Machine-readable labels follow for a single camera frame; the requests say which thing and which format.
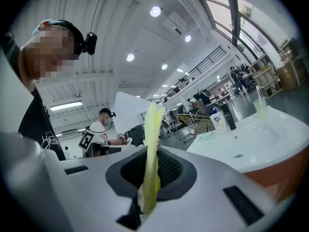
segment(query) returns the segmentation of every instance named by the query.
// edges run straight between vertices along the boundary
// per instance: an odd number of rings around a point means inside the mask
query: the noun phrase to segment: man
[[[247,85],[246,82],[241,77],[242,75],[244,75],[244,72],[241,72],[238,69],[235,70],[234,67],[230,67],[230,71],[231,71],[231,78],[233,79],[235,86],[242,91],[243,95],[246,95],[243,89],[246,89]]]
[[[99,112],[98,119],[95,120],[91,126],[90,126],[90,131],[92,133],[97,134],[104,140],[108,140],[111,142],[111,145],[122,145],[124,143],[124,138],[118,138],[118,139],[109,139],[107,137],[106,131],[104,124],[107,119],[111,119],[112,113],[108,108],[103,108]]]
[[[67,146],[65,146],[64,148],[65,148],[64,155],[66,157],[66,160],[69,160],[70,159],[70,153],[68,151],[69,148]]]
[[[55,151],[59,160],[65,160],[34,80],[50,77],[53,72],[61,71],[60,66],[77,59],[84,51],[86,43],[79,30],[64,20],[44,20],[32,35],[33,37],[22,47],[16,45],[9,32],[1,42],[12,69],[33,95],[18,131],[23,136],[37,141],[43,149]]]

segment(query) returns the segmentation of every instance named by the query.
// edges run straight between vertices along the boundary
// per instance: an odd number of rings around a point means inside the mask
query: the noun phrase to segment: ceiling light
[[[161,9],[158,6],[154,6],[150,11],[151,16],[157,17],[161,14]]]
[[[134,60],[134,55],[133,55],[132,53],[129,53],[129,54],[127,55],[126,60],[127,60],[128,62],[133,61],[133,60]]]
[[[191,40],[191,35],[187,35],[184,41],[189,42]]]
[[[56,110],[60,110],[60,109],[64,109],[64,108],[81,106],[82,104],[83,103],[81,101],[75,101],[75,102],[70,102],[70,103],[66,103],[66,104],[62,104],[62,105],[58,105],[58,106],[51,106],[50,110],[56,111]]]

